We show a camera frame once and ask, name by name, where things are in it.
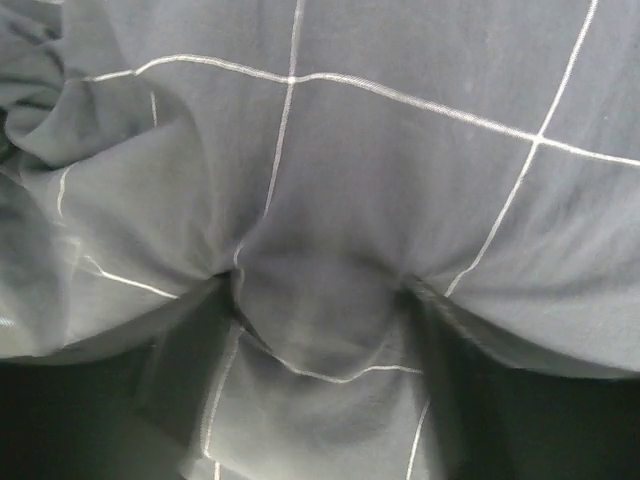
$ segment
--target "white stripe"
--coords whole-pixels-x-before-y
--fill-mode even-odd
[[[62,200],[64,198],[64,194],[67,189],[67,175],[69,174],[69,170],[71,170],[71,167],[73,167],[73,165],[67,167],[64,170],[64,172],[62,172],[62,175],[60,176],[60,190],[58,191],[57,206],[58,206],[58,214],[60,215],[60,218],[63,220],[64,220],[64,215],[62,214]]]
[[[427,400],[427,403],[422,409],[422,413],[420,413],[420,420],[418,420],[418,427],[416,428],[416,434],[413,437],[413,445],[411,445],[411,455],[409,456],[409,465],[407,466],[407,475],[405,476],[405,480],[411,480],[411,475],[413,474],[413,464],[416,459],[418,444],[420,443],[420,436],[422,433],[422,424],[424,423],[424,419],[427,416],[427,411],[429,410],[429,403],[430,403],[429,400]]]
[[[158,65],[164,65],[167,63],[173,62],[189,62],[189,63],[200,63],[203,65],[212,65],[215,67],[224,68],[225,70],[231,70],[232,72],[243,73],[245,75],[249,75],[250,77],[262,78],[264,80],[271,80],[272,82],[278,83],[287,83],[286,77],[281,75],[275,75],[273,73],[265,72],[263,70],[258,70],[256,68],[248,67],[246,65],[240,65],[239,63],[228,62],[226,60],[222,60],[221,58],[216,57],[206,57],[202,55],[170,55],[168,57],[156,58],[155,60],[151,60],[146,63],[142,67],[135,70],[135,75],[140,75],[150,68],[156,67]]]
[[[243,333],[244,333],[244,328],[241,328],[236,335],[234,345],[233,345],[233,350],[231,351],[231,355],[229,355],[229,360],[227,361],[227,364],[224,367],[224,371],[222,372],[222,377],[220,377],[220,383],[218,384],[218,388],[216,389],[216,395],[213,399],[213,406],[211,407],[211,415],[209,416],[209,422],[208,422],[206,434],[204,438],[201,439],[202,452],[204,453],[205,457],[209,459],[211,459],[211,456],[209,453],[209,447],[211,446],[211,431],[213,430],[213,419],[216,416],[216,412],[218,411],[218,405],[220,403],[220,398],[222,397],[222,390],[224,389],[224,384],[227,382],[227,378],[229,377],[229,372],[231,372],[231,367],[233,366],[233,361],[235,360],[236,355],[238,354],[238,348],[240,346],[240,337],[242,336]]]
[[[156,94],[151,92],[151,117],[153,118],[153,126],[158,126],[158,106],[156,105]]]
[[[354,87],[358,87],[363,90],[382,95],[383,97],[390,98],[391,100],[395,100],[400,103],[405,103],[422,110],[428,110],[434,113],[438,113],[440,115],[460,120],[464,123],[476,125],[487,130],[492,130],[503,135],[529,141],[533,141],[535,139],[535,135],[532,133],[523,132],[522,130],[518,130],[517,128],[512,128],[507,125],[503,125],[501,123],[479,117],[478,115],[474,115],[473,113],[463,112],[461,110],[456,110],[455,108],[450,108],[439,103],[429,102],[418,97],[406,95],[402,92],[394,90],[393,88],[385,87],[384,85],[380,85],[378,83],[351,75],[342,75],[339,73],[313,73],[311,75],[299,77],[296,82],[304,83],[312,80],[329,80],[331,82],[352,85]]]
[[[302,15],[304,9],[304,0],[296,1],[296,9],[293,14],[293,28],[291,30],[291,50],[289,52],[289,77],[280,77],[287,82],[287,93],[284,97],[284,105],[282,106],[282,117],[280,118],[280,128],[278,129],[278,139],[276,140],[276,151],[273,157],[273,164],[271,166],[271,178],[269,180],[269,189],[267,190],[267,198],[264,204],[264,210],[262,212],[262,218],[267,215],[271,200],[273,199],[273,191],[276,186],[276,180],[278,178],[278,171],[280,169],[280,159],[282,158],[282,146],[284,144],[284,135],[287,130],[287,124],[289,123],[289,112],[291,111],[291,101],[293,99],[293,86],[296,83],[295,72],[297,62],[297,50],[298,50],[298,36],[300,33],[300,25],[302,22]],[[244,285],[245,271],[238,265],[238,256],[244,248],[244,239],[240,240],[238,246],[233,253],[233,265],[239,271],[238,283],[235,287],[236,302],[239,301],[242,294],[242,287]]]
[[[580,155],[582,157],[592,158],[594,160],[602,160],[604,162],[621,163],[623,165],[629,165],[631,167],[640,167],[640,160],[634,160],[633,158],[616,157],[613,155],[606,155],[604,153],[591,152],[582,148],[574,147],[563,142],[556,140],[549,140],[544,138],[540,141],[541,145],[547,145],[558,150],[564,150],[565,152],[573,153],[574,155]]]
[[[141,288],[143,290],[147,290],[149,292],[155,293],[156,295],[160,295],[161,297],[170,298],[173,300],[178,298],[177,295],[167,293],[164,290],[160,290],[159,288],[156,288],[152,285],[136,282],[135,280],[129,280],[128,278],[124,278],[119,275],[114,275],[113,273],[109,273],[105,271],[100,265],[98,265],[98,263],[89,255],[84,255],[84,258],[86,258],[89,262],[91,262],[98,269],[98,273],[104,278],[107,278],[109,280],[113,280],[114,282],[119,282],[125,285],[130,285],[132,287]]]
[[[502,210],[498,214],[498,218],[496,219],[493,226],[491,227],[489,236],[487,237],[484,244],[480,248],[478,255],[476,256],[474,261],[471,263],[471,265],[469,265],[469,267],[467,267],[465,270],[460,272],[453,279],[453,281],[449,285],[449,288],[445,292],[446,297],[449,297],[454,292],[454,290],[460,283],[460,280],[462,280],[462,277],[464,277],[467,273],[469,273],[471,270],[473,270],[478,266],[478,264],[482,260],[482,257],[484,257],[484,254],[487,252],[487,250],[489,249],[489,246],[493,242],[493,239],[495,238],[496,233],[498,232],[498,229],[500,228],[500,225],[502,224],[502,221],[504,220],[504,217],[507,214],[507,211],[509,210],[509,207],[511,207],[511,204],[513,203],[513,200],[516,194],[518,193],[518,190],[520,189],[520,186],[522,185],[522,182],[524,181],[525,176],[527,175],[527,173],[529,172],[529,169],[531,168],[531,164],[538,150],[538,146],[541,143],[545,142],[544,132],[549,126],[549,123],[551,122],[553,114],[555,113],[556,109],[558,108],[558,105],[560,104],[562,94],[564,93],[565,88],[569,83],[569,79],[571,78],[571,72],[573,71],[573,67],[575,65],[576,59],[578,58],[578,54],[580,53],[580,49],[582,48],[582,44],[584,43],[585,36],[589,31],[589,27],[591,26],[591,22],[593,20],[597,7],[598,7],[598,0],[591,0],[591,5],[589,6],[589,10],[587,11],[587,16],[584,20],[584,23],[582,24],[580,33],[578,34],[578,39],[576,40],[576,43],[573,46],[571,55],[569,56],[569,61],[567,62],[567,67],[565,68],[564,75],[562,76],[562,80],[560,81],[560,86],[558,87],[558,91],[556,92],[556,95],[553,101],[551,102],[549,111],[547,112],[547,115],[545,116],[545,119],[542,122],[542,126],[540,127],[538,134],[536,135],[535,139],[533,140],[533,143],[531,144],[531,149],[529,150],[529,154],[527,155],[524,165],[522,166],[522,170],[520,171],[520,174],[516,179],[516,183],[511,189],[511,192],[509,192],[507,201],[505,202],[504,206],[502,207]]]
[[[98,75],[96,77],[83,77],[81,78],[81,80],[83,82],[99,83],[99,82],[105,82],[107,80],[113,80],[114,78],[130,77],[131,75],[135,75],[135,74],[136,72],[134,70],[121,70],[119,72],[105,73],[103,75]]]
[[[278,362],[280,362],[284,367],[287,368],[287,370],[289,370],[292,373],[295,373],[296,375],[301,375],[301,376],[305,376],[305,377],[311,377],[311,378],[315,378],[317,380],[323,380],[325,382],[328,383],[333,383],[336,385],[344,385],[345,383],[350,383],[353,382],[354,380],[357,380],[358,378],[362,377],[364,374],[369,373],[369,372],[377,372],[377,371],[401,371],[401,372],[406,372],[406,373],[414,373],[414,374],[418,374],[421,375],[422,371],[418,370],[417,368],[410,368],[410,367],[403,367],[401,365],[374,365],[368,368],[365,368],[364,370],[360,370],[359,372],[356,372],[354,374],[352,374],[349,377],[331,377],[329,375],[323,375],[321,373],[315,373],[315,372],[310,372],[307,370],[301,370],[299,368],[294,367],[293,365],[291,365],[290,363],[286,362],[285,360],[278,358],[274,355],[271,355],[275,360],[277,360]]]

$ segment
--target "gray fabric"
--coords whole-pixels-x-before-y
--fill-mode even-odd
[[[250,480],[429,478],[394,333],[407,274],[551,352],[640,370],[637,2],[1,3],[2,180],[20,184],[0,192],[18,219],[0,223],[1,356],[232,270],[280,361],[240,341],[203,468]],[[335,404],[305,411],[303,385]],[[243,455],[239,398],[273,464]],[[356,435],[339,458],[334,424]]]

